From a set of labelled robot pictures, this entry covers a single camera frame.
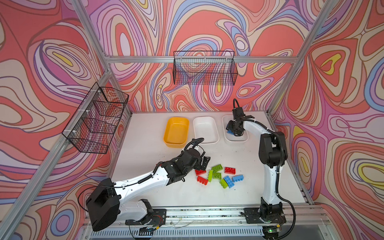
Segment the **green lego brick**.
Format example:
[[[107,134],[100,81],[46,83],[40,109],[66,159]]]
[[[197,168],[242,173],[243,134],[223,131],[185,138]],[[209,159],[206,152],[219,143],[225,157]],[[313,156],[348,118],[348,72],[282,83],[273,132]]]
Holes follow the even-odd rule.
[[[210,171],[209,171],[208,182],[211,182],[211,181],[212,181],[212,179],[213,179],[213,173],[214,173],[213,170],[210,170]]]
[[[222,174],[219,172],[214,172],[213,173],[213,179],[221,180],[222,179]]]
[[[215,165],[211,168],[211,170],[214,172],[214,173],[217,173],[217,172],[220,172],[223,170],[223,166],[221,164],[218,164],[218,165]]]
[[[221,179],[220,180],[220,184],[221,186],[223,187],[223,189],[226,189],[229,187],[229,185],[227,184],[227,182],[224,180],[224,179]]]

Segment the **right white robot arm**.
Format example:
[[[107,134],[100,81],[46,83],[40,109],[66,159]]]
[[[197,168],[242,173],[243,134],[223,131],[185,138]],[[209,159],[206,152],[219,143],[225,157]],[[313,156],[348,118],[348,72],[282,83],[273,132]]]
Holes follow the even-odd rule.
[[[279,180],[282,166],[287,160],[287,147],[283,143],[284,134],[275,132],[253,116],[246,115],[241,107],[232,110],[233,120],[227,124],[226,130],[236,137],[241,137],[244,132],[260,137],[259,159],[264,165],[264,191],[261,205],[256,216],[264,223],[286,222],[283,212],[283,199],[279,194]]]

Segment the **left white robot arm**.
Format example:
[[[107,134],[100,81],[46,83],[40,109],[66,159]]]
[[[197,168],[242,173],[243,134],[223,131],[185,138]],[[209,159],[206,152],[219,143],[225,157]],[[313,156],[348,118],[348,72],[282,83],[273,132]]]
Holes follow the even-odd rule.
[[[86,200],[92,229],[101,231],[115,221],[132,220],[144,225],[155,215],[147,199],[134,202],[142,194],[170,184],[184,181],[193,170],[205,170],[210,157],[191,148],[177,157],[159,162],[152,172],[125,180],[112,182],[110,178],[101,181]]]

